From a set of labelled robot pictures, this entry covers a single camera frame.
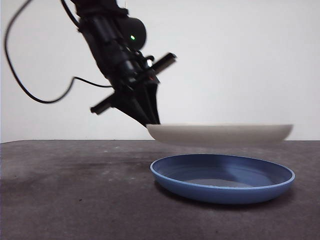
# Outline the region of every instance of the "blue bowl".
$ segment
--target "blue bowl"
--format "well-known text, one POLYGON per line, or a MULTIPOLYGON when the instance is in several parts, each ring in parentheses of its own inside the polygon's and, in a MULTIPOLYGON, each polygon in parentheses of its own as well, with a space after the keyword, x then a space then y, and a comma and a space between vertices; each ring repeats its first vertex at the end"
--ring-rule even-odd
POLYGON ((289 168, 260 159, 217 154, 169 156, 154 161, 155 180, 177 195, 216 204, 274 199, 295 179, 289 168))

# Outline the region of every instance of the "table surface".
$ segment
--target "table surface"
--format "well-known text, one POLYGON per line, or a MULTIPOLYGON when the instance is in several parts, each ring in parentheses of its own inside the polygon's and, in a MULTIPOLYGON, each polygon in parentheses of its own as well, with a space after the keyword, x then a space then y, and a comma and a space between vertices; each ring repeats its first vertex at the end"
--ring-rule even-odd
POLYGON ((193 148, 144 140, 1 144, 3 240, 320 239, 320 141, 193 148), (159 186, 156 159, 215 153, 287 166, 290 190, 263 203, 219 205, 159 186))

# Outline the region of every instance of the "plate rim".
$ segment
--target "plate rim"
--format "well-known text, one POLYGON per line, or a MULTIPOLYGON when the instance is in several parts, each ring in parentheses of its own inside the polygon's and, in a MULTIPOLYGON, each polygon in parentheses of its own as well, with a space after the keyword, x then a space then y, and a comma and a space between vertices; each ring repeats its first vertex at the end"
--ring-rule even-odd
POLYGON ((211 154, 211 153, 189 153, 189 154, 177 154, 177 155, 162 157, 162 158, 157 159, 157 160, 155 160, 154 162, 151 163, 150 170, 151 170, 151 172, 153 174, 157 175, 158 177, 163 178, 163 179, 168 180, 168 181, 172 181, 174 183, 183 184, 183 185, 187 185, 187 186, 191 186, 191 187, 198 187, 198 188, 200 187, 200 188, 207 188, 207 189, 221 189, 221 190, 240 190, 240 191, 244 191, 244 190, 271 189, 271 188, 276 188, 276 187, 280 187, 280 186, 284 186, 284 185, 290 184, 296 178, 296 175, 295 175, 294 171, 292 171, 290 168, 288 168, 288 167, 286 167, 284 165, 272 162, 272 161, 267 161, 267 160, 263 160, 263 159, 259 159, 259 158, 253 158, 253 157, 247 157, 247 156, 226 155, 226 154, 211 154), (199 156, 199 155, 228 156, 228 157, 244 158, 244 159, 250 159, 250 160, 258 160, 258 161, 262 161, 262 162, 267 162, 267 163, 270 163, 270 164, 278 165, 279 167, 282 167, 282 168, 288 170, 291 173, 291 177, 287 181, 284 181, 284 182, 281 182, 281 183, 278 183, 278 184, 273 184, 273 185, 266 185, 266 186, 251 186, 251 187, 214 186, 214 185, 203 185, 203 184, 198 184, 198 183, 191 183, 191 182, 176 180, 174 178, 170 178, 170 177, 167 177, 167 176, 164 176, 164 175, 158 173, 153 168, 155 163, 157 163, 159 161, 163 161, 164 159, 171 158, 171 157, 178 157, 178 156, 190 156, 190 155, 194 155, 194 156, 199 156))

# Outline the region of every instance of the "gray mat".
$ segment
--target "gray mat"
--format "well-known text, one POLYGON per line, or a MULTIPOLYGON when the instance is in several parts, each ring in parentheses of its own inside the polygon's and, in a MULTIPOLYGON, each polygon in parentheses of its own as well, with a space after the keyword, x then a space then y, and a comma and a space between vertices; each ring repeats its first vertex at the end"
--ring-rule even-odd
POLYGON ((320 239, 320 141, 234 148, 156 141, 1 144, 2 240, 320 239), (154 182, 156 159, 188 153, 253 157, 296 174, 284 195, 252 205, 176 196, 154 182))

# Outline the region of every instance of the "black cable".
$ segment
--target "black cable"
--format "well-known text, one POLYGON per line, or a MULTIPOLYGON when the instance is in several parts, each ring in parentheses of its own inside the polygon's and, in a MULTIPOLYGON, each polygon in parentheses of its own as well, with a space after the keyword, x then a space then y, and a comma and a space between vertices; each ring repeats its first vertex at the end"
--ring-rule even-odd
POLYGON ((42 104, 53 104, 53 103, 56 103, 58 101, 60 101, 61 99, 63 99, 67 94, 68 92, 71 90, 72 86, 73 86, 73 83, 75 80, 80 80, 82 82, 85 82, 87 84, 90 84, 90 85, 93 85, 93 86, 96 86, 96 87, 100 87, 100 88, 112 88, 112 86, 106 86, 106 85, 99 85, 99 84, 96 84, 96 83, 93 83, 93 82, 90 82, 88 80, 85 80, 83 78, 80 78, 80 77, 77 77, 77 76, 74 76, 70 82, 70 85, 69 87, 66 89, 66 91, 60 96, 58 97, 57 99, 54 99, 54 100, 50 100, 50 101, 45 101, 45 100, 41 100, 35 96, 33 96, 26 88, 25 86, 21 83, 15 69, 14 69, 14 66, 12 65, 12 62, 10 60, 10 57, 9 57, 9 53, 8 53, 8 38, 9 38, 9 33, 10 33, 10 30, 14 24, 14 22, 16 21, 17 17, 21 14, 21 12, 28 6, 28 4, 31 2, 32 0, 27 0, 25 1, 25 3, 18 9, 18 11, 13 15, 12 19, 10 20, 9 24, 8 24, 8 27, 5 31, 5 35, 4 35, 4 52, 5 52, 5 56, 6 56, 6 59, 8 61, 8 64, 9 64, 9 67, 11 69, 11 72, 16 80, 16 82, 18 83, 18 85, 20 86, 20 88, 25 92, 25 94, 27 94, 31 99, 37 101, 38 103, 42 103, 42 104))
POLYGON ((77 28, 79 28, 79 22, 74 17, 74 15, 71 13, 70 9, 68 8, 68 5, 66 4, 65 0, 61 0, 61 4, 64 7, 64 10, 66 11, 66 14, 68 14, 71 21, 76 25, 77 28))

